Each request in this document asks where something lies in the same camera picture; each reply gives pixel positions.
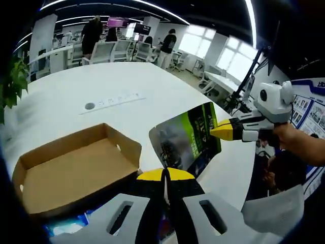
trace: power strip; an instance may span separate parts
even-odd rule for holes
[[[82,111],[79,114],[90,113],[90,112],[97,111],[99,109],[108,108],[122,103],[133,102],[141,99],[145,99],[145,97],[140,93],[131,93],[131,94],[120,95],[112,98],[100,99],[94,102],[90,101],[89,103],[86,103],[84,105]]]

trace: green leaves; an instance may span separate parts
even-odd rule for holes
[[[28,65],[23,59],[13,57],[8,66],[5,80],[0,85],[0,123],[4,123],[4,108],[17,105],[17,96],[21,98],[22,90],[27,90]]]

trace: person in black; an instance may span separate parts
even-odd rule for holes
[[[254,168],[246,201],[264,198],[289,190],[306,181],[307,164],[288,150],[276,156],[255,155]]]
[[[171,59],[172,59],[172,51],[177,41],[175,29],[171,29],[169,34],[165,37],[162,47],[160,49],[160,55],[158,58],[157,65],[163,69],[167,69]]]
[[[270,195],[289,190],[306,181],[307,164],[289,151],[281,151],[271,157],[268,169],[263,178]]]
[[[106,36],[106,42],[116,42],[117,36],[116,36],[116,28],[109,28]]]
[[[152,37],[151,37],[151,36],[148,36],[148,37],[144,40],[144,43],[148,43],[148,44],[150,44],[150,48],[152,48]]]
[[[82,54],[85,58],[90,59],[92,50],[100,40],[100,36],[103,32],[103,25],[101,23],[101,18],[96,16],[93,20],[85,25],[82,30],[81,36],[82,39]]]

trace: desk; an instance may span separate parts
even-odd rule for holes
[[[221,75],[216,75],[210,72],[204,72],[204,74],[209,78],[209,80],[211,80],[212,84],[209,83],[209,86],[213,86],[214,84],[217,84],[230,94],[237,91],[239,87],[232,80],[225,78]]]
[[[57,49],[53,49],[51,51],[48,51],[48,52],[45,52],[45,53],[42,53],[41,55],[39,55],[37,58],[33,59],[32,61],[29,62],[29,65],[42,59],[42,58],[45,58],[45,57],[48,57],[52,54],[56,54],[56,53],[59,53],[59,52],[63,52],[63,51],[68,51],[68,50],[72,50],[73,48],[73,45],[69,45],[69,46],[66,46],[66,47],[60,47],[60,48],[57,48]]]
[[[146,98],[80,115],[86,103],[134,92]],[[17,134],[4,145],[9,174],[22,154],[100,123],[141,143],[142,171],[161,168],[149,130],[206,102],[210,100],[196,89],[150,63],[104,63],[48,75],[30,83],[28,94],[24,91],[14,107]],[[219,121],[230,118],[217,105],[215,112]],[[255,143],[222,141],[221,148],[198,181],[206,192],[218,194],[241,210],[253,170]]]

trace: office chair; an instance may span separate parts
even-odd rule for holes
[[[131,42],[131,40],[119,40],[116,44],[114,52],[112,53],[111,62],[129,60],[127,51],[131,45]]]
[[[157,55],[152,55],[151,45],[149,43],[138,42],[138,52],[135,59],[143,62],[154,62]]]
[[[117,42],[97,42],[90,59],[82,58],[82,65],[108,63],[113,60],[112,53]]]
[[[182,53],[182,55],[176,60],[175,65],[172,67],[172,69],[177,69],[178,72],[180,72],[181,70],[185,70],[183,68],[184,63],[185,63],[185,59],[188,57],[188,53],[184,52]]]
[[[73,44],[72,55],[71,55],[71,63],[69,64],[69,68],[73,68],[80,65],[82,59],[82,44]]]
[[[197,60],[196,66],[193,68],[193,74],[199,78],[204,75],[205,63],[203,60]]]

